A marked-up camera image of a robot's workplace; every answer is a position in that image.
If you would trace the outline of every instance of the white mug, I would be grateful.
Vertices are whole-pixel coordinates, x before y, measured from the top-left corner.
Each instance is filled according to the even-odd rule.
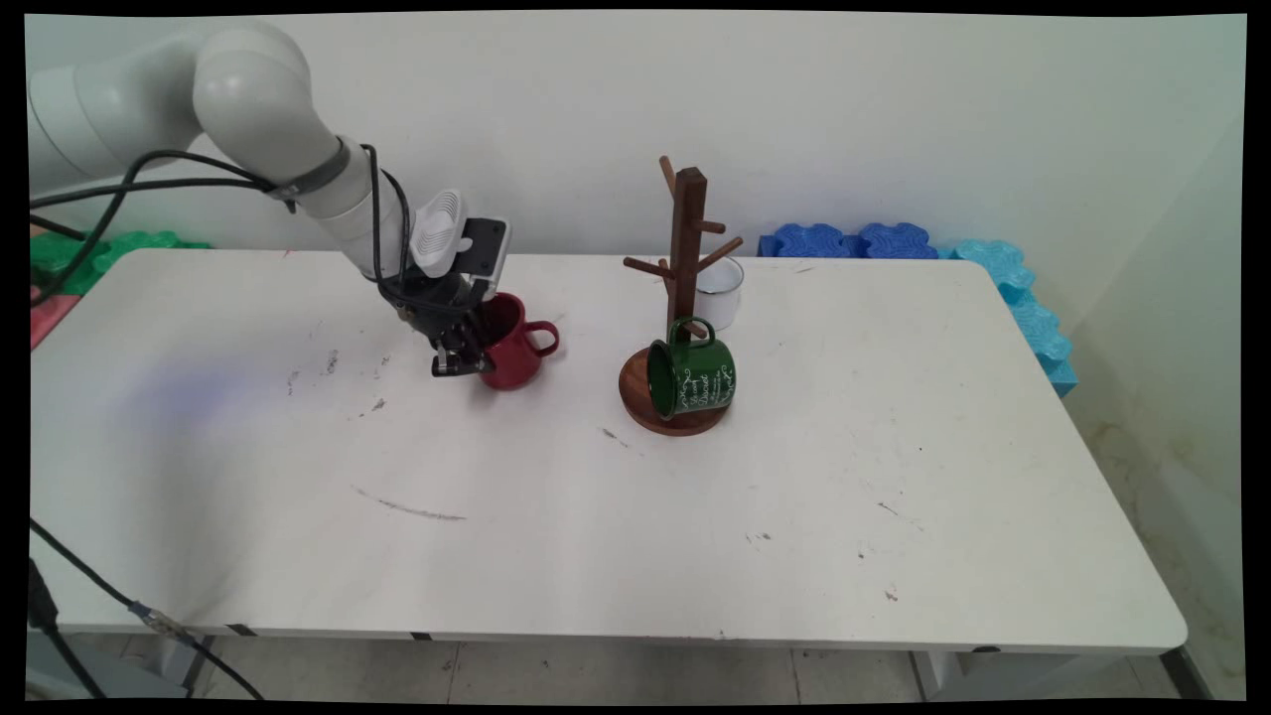
[[[745,278],[746,271],[741,269],[741,263],[727,255],[708,265],[698,273],[698,293],[694,297],[693,314],[704,317],[716,330],[731,325],[737,315],[741,282]]]

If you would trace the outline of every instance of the floor tile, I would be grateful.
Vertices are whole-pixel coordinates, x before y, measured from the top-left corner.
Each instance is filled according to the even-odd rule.
[[[794,704],[789,650],[600,641],[465,643],[452,704]]]
[[[268,700],[445,702],[458,644],[413,640],[217,638],[212,652]],[[197,697],[249,697],[203,663]]]
[[[1143,697],[1178,697],[1178,690],[1174,688],[1174,682],[1169,679],[1169,673],[1166,672],[1166,667],[1160,663],[1159,657],[1136,655],[1126,658],[1126,660],[1130,662],[1134,674],[1139,677],[1139,685],[1143,686]]]
[[[1150,697],[1139,685],[1139,677],[1125,658],[1111,665],[1091,673],[1085,678],[1068,683],[1050,693],[1043,700],[1068,700],[1077,697]]]
[[[921,701],[906,652],[797,648],[793,654],[803,705]]]

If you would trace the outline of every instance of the red enamel mug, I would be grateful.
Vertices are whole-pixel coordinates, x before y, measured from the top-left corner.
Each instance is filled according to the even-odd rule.
[[[516,390],[530,382],[543,359],[561,347],[561,333],[548,320],[525,321],[525,304],[511,292],[496,292],[482,304],[482,316],[491,343],[486,356],[494,364],[494,372],[480,373],[480,380],[494,390]],[[547,347],[535,347],[530,333],[547,330],[554,340]]]

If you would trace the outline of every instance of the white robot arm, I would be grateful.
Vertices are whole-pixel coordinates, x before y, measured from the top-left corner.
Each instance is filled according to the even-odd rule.
[[[277,185],[272,196],[295,201],[364,276],[376,278],[369,155],[327,128],[300,47],[259,20],[208,22],[114,60],[32,75],[32,194],[122,174],[146,152],[183,150],[203,132],[230,160]],[[400,272],[404,215],[393,190],[383,190],[384,175],[380,185],[379,274],[389,278]],[[469,220],[452,190],[412,224],[411,267],[390,302],[437,348],[435,375],[489,370],[479,315],[464,311],[493,296],[510,227]],[[458,253],[474,240],[479,250]]]
[[[114,60],[34,74],[27,93],[32,193],[122,174],[142,154],[186,149],[203,132],[231,161],[278,185],[342,150],[314,110],[295,41],[262,22],[208,23]],[[357,144],[344,144],[343,170],[291,198],[371,276],[370,164]],[[398,272],[400,222],[397,201],[383,202],[384,276]]]

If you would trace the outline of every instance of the green mug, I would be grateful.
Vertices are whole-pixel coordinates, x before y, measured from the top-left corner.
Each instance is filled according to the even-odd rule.
[[[680,325],[698,321],[707,339],[677,338]],[[714,326],[698,316],[677,317],[666,329],[666,342],[648,345],[648,394],[663,420],[676,415],[724,408],[737,391],[737,368],[728,345],[716,339]]]

